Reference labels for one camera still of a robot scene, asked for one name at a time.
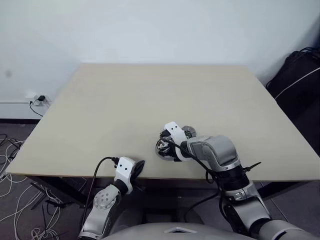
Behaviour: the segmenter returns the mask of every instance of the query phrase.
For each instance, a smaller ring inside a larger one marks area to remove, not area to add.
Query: baseboard
[[[38,124],[40,119],[0,118],[0,124]]]

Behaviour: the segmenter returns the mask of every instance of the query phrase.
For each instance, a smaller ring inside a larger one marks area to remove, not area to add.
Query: table
[[[82,64],[24,143],[11,174],[92,177],[106,156],[145,160],[141,178],[204,179],[195,161],[155,153],[168,122],[225,135],[256,181],[320,179],[320,160],[244,66]],[[114,176],[105,161],[98,177]]]

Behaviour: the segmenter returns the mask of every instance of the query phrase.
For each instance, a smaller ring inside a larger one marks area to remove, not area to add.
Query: power outlet
[[[45,96],[45,100],[44,100],[44,101],[37,101],[37,99],[38,99],[39,96],[41,96],[41,95]],[[32,104],[33,106],[42,106],[42,105],[44,105],[44,104],[46,104],[46,103],[50,104],[50,103],[52,102],[52,100],[51,100],[51,99],[49,98],[49,96],[46,95],[46,94],[40,94],[40,95],[31,94],[31,95],[25,97],[25,101],[26,101],[27,103],[30,103],[30,101],[32,101],[32,102],[33,102],[33,104]]]
[[[25,101],[27,102],[27,103],[30,103],[30,102],[33,102],[33,103],[35,103],[36,102],[36,100],[38,99],[38,95],[30,95],[30,96],[26,96],[25,97]]]

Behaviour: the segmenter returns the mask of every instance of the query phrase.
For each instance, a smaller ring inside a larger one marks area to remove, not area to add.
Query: black backpack
[[[320,155],[320,48],[291,53],[266,89]]]

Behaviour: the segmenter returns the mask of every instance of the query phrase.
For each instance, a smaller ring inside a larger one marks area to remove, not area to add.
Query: white wall
[[[240,64],[265,84],[319,29],[319,0],[2,0],[0,102],[54,99],[80,62]]]

